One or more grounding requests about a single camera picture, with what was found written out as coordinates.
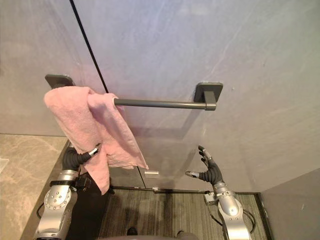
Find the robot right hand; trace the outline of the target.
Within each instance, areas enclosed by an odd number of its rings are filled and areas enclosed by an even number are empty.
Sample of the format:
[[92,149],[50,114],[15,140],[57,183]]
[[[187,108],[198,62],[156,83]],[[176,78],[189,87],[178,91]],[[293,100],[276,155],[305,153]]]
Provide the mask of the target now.
[[198,153],[201,155],[201,161],[205,164],[207,170],[204,172],[186,171],[185,175],[210,183],[212,186],[223,183],[222,172],[208,150],[201,145],[198,145],[198,150]]

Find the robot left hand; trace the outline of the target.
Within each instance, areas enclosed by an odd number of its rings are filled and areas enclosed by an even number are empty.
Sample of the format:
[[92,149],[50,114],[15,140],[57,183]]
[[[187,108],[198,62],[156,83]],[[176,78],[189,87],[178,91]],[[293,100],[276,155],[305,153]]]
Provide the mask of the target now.
[[62,170],[63,171],[75,171],[80,172],[81,165],[88,162],[92,157],[100,152],[101,144],[98,143],[95,148],[85,153],[78,153],[74,147],[67,147],[62,158]]

